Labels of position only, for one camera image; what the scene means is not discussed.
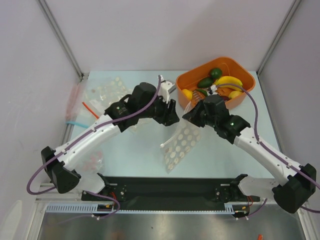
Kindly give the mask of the dark red apple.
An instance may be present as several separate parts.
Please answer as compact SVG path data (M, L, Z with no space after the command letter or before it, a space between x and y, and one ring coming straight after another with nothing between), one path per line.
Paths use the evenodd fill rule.
M225 102L227 102L227 101L230 100L230 98L229 98L228 96L223 96L222 98L223 98L223 100L224 100Z

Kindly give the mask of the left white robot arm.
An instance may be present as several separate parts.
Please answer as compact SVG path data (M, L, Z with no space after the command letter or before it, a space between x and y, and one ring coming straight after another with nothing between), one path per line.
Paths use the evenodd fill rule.
M80 173L80 161L102 142L109 140L138 123L140 119L153 119L164 126L179 122L176 101L170 98L175 86L167 80L160 85L141 82L119 101L112 103L104 113L73 140L52 149L45 147L41 157L45 172L60 194L78 189L92 194L99 200L110 195L110 187L99 173Z

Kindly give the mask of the clear dotted zip bag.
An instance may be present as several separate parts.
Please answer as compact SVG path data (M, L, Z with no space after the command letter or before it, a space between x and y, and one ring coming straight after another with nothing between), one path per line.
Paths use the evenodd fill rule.
M202 130L181 117L171 137L160 145L163 166L168 175L172 175L201 139Z

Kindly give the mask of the yellow banana bunch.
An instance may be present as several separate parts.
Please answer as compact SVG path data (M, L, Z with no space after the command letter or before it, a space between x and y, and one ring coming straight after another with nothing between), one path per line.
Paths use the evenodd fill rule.
M233 76L222 76L214 83L216 86L223 85L223 88L230 88L235 91L242 91L243 83L236 77Z

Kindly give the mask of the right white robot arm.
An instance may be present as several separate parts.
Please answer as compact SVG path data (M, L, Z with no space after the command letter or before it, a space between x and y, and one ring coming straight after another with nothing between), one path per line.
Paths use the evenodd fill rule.
M271 179L238 176L236 185L230 188L235 200L242 201L247 196L271 199L293 214L315 193L316 169L309 163L301 165L266 144L246 120L229 113L219 95L205 97L182 117L197 127L212 127L220 138L248 153L273 176Z

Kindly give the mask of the orange plastic basket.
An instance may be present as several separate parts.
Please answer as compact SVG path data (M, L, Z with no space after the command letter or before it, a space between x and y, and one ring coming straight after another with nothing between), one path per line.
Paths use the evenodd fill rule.
M195 90L197 88L197 83L203 78L208 77L210 70L214 68L221 69L223 76L231 76L239 79L243 83L243 88L248 92L253 90L256 85L254 77L238 62L230 57L221 56L177 77L177 102L183 109L185 109L190 102L183 93L183 89L188 89L190 91Z

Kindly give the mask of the oval dark green avocado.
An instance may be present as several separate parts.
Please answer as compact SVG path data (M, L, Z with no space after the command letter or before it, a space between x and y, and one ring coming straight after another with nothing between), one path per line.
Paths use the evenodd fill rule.
M213 85L213 83L215 82L214 79L210 78L210 77L205 77L203 79L201 79L198 83L197 83L197 87L199 89L205 89L205 88L209 88L210 86Z

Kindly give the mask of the green chili pepper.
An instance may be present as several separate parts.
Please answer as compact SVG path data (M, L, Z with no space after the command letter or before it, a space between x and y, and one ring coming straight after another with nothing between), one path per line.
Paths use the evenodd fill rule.
M197 88L197 89L195 89L197 92L199 92L199 93L201 93L202 95L204 95L205 97L207 97L208 96L208 93L207 93L207 91L206 90L204 90L204 89L199 89L199 88Z

